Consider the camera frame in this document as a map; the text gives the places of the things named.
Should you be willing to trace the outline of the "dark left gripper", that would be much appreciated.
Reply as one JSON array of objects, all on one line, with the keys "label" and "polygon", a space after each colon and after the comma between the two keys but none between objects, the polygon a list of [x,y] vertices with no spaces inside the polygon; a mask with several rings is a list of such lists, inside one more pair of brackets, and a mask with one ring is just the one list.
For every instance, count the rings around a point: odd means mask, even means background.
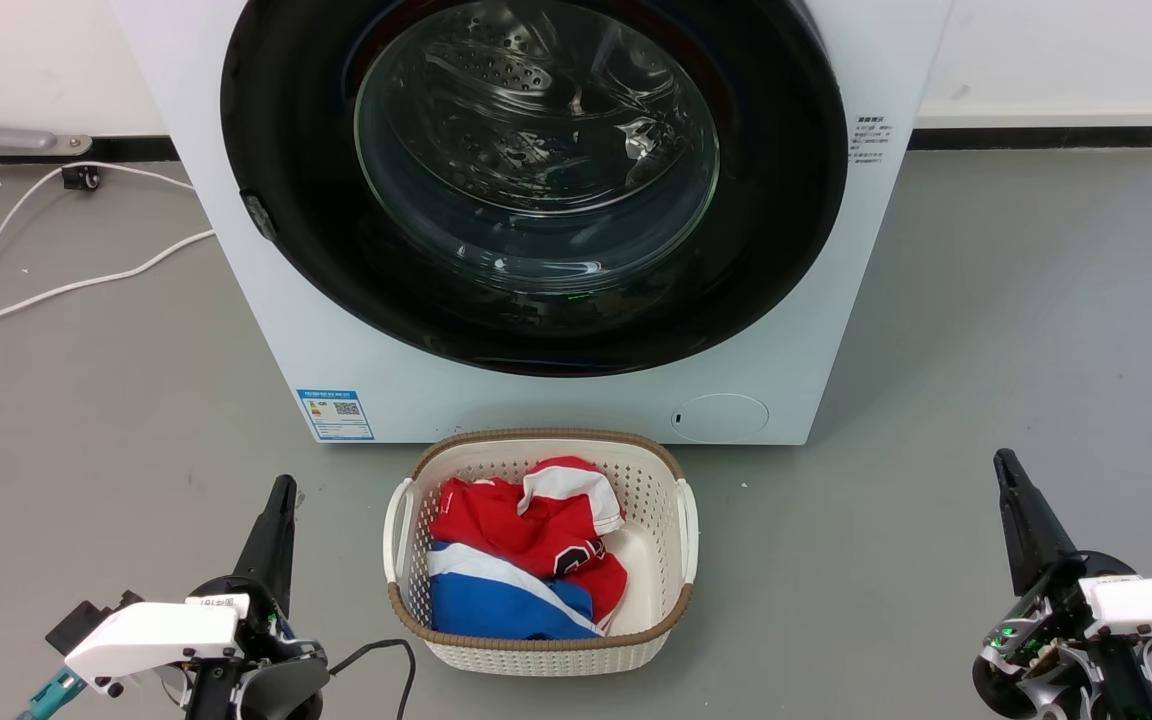
[{"label": "dark left gripper", "polygon": [[298,486],[279,475],[233,574],[196,588],[197,598],[247,597],[230,639],[185,664],[188,719],[317,719],[329,683],[321,643],[291,630],[294,511]]}]

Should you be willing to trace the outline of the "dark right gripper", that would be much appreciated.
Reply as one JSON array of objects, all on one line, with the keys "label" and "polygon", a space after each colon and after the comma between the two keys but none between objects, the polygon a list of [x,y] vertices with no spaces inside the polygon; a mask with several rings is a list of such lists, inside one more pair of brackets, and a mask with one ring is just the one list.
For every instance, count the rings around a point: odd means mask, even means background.
[{"label": "dark right gripper", "polygon": [[1108,601],[1093,597],[1143,578],[1105,553],[1076,551],[1014,450],[996,450],[993,469],[1018,601],[983,641],[975,692],[1006,719],[1149,719],[1152,626],[1114,626]]}]

